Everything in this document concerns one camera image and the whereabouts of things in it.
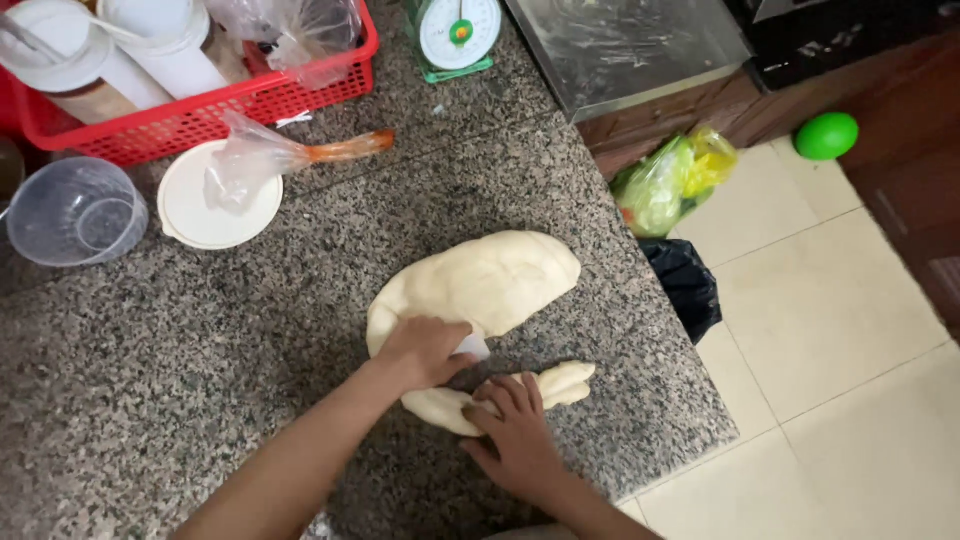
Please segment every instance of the clear plastic measuring cup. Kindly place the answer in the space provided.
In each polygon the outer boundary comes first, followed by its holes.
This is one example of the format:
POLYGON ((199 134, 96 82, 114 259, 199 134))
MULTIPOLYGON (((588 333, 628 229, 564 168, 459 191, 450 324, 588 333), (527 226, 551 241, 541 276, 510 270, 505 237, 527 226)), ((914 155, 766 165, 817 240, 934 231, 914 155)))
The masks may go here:
POLYGON ((53 162, 16 192, 7 215, 11 244, 44 266, 118 258, 143 238, 150 216, 120 167, 95 158, 53 162))

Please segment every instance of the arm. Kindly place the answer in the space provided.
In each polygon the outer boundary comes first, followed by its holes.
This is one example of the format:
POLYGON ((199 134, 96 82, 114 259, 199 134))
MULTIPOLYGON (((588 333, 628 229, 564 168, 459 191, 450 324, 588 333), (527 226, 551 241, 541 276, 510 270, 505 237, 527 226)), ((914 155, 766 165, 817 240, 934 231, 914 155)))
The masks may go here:
POLYGON ((376 421, 404 393, 444 384, 476 360, 450 355, 470 325, 401 321, 383 349, 249 458, 174 540, 299 538, 376 421))
POLYGON ((493 378, 473 399, 493 401, 503 415, 499 419, 480 407, 464 411, 490 435, 499 458, 479 440, 461 444, 497 485, 553 516, 581 540, 660 539, 566 470, 543 419, 543 398, 532 375, 524 373, 523 384, 493 378))

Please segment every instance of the kitchen scale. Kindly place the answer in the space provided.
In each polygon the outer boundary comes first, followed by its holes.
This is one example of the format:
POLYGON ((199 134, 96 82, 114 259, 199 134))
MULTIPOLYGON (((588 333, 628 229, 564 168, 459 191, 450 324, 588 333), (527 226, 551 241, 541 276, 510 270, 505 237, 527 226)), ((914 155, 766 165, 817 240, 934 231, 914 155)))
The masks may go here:
POLYGON ((493 66, 490 50, 500 36, 497 0, 407 0, 407 36, 420 71, 435 84, 493 66))

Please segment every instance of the hand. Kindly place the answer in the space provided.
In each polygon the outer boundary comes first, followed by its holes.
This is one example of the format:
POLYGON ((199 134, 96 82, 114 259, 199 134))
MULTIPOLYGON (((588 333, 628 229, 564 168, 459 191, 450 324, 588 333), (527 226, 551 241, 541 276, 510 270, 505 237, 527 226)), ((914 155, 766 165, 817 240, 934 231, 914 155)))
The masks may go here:
POLYGON ((401 395, 440 386, 477 362, 470 353, 451 356, 471 332, 469 323, 437 317, 401 319, 371 363, 390 371, 401 395))
POLYGON ((549 499, 563 492, 562 486, 572 475, 553 446, 537 381, 530 373, 521 378, 523 384, 510 377, 495 377, 473 393, 474 401, 493 401, 502 419, 481 407, 464 410, 464 416, 490 436, 499 459, 479 440, 465 439, 460 446, 494 483, 543 508, 549 499))

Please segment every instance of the yellow plastic bag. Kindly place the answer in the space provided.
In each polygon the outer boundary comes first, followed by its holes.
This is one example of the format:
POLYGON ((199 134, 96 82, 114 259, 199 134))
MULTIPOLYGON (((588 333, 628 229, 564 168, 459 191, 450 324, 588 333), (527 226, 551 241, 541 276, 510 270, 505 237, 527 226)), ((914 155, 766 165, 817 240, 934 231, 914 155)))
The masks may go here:
POLYGON ((610 188, 634 235, 662 238, 727 181, 736 162, 736 149, 702 127, 620 171, 610 188))

